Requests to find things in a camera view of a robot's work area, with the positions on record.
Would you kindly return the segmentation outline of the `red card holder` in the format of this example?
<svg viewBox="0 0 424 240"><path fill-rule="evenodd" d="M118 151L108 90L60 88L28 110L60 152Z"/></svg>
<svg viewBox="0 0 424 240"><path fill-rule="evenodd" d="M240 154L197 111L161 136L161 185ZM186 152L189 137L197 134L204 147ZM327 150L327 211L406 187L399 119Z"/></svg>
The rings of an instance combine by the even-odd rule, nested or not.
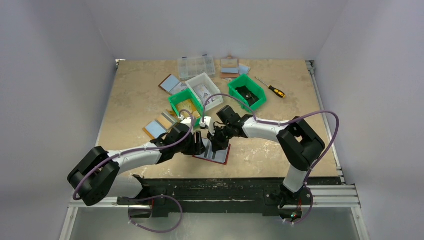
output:
<svg viewBox="0 0 424 240"><path fill-rule="evenodd" d="M226 165L229 158L229 153L231 149L231 144L228 145L226 150L218 150L216 152L212 151L212 143L209 139L203 138L202 142L205 146L205 151L200 155L193 155L193 158L205 160L208 162Z"/></svg>

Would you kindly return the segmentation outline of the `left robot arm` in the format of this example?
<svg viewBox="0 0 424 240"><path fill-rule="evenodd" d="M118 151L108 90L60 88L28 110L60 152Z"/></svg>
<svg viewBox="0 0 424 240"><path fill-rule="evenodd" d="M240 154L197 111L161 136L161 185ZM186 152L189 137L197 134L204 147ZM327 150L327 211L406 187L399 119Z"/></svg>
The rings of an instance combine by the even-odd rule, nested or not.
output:
<svg viewBox="0 0 424 240"><path fill-rule="evenodd" d="M146 203L149 191L141 177L125 179L131 190L118 193L118 176L143 166L158 165L171 160L176 154L193 156L206 150L202 133L178 123L169 133L135 148L107 151L101 146L92 148L69 173L67 181L73 187L73 200L86 206L98 204L107 197L128 197L138 205Z"/></svg>

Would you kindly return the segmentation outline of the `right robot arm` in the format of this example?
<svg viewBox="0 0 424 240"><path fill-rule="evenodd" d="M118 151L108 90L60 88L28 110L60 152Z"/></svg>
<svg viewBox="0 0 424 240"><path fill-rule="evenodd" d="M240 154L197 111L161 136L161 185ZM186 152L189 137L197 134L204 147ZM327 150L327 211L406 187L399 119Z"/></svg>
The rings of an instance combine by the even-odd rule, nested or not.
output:
<svg viewBox="0 0 424 240"><path fill-rule="evenodd" d="M220 126L212 123L211 117L205 117L200 123L208 130L212 151L227 149L232 138L263 139L280 144L290 163L280 196L288 204L298 200L309 170L326 148L312 127L300 117L291 121L272 121L252 114L240 116L228 105L216 115L221 121Z"/></svg>

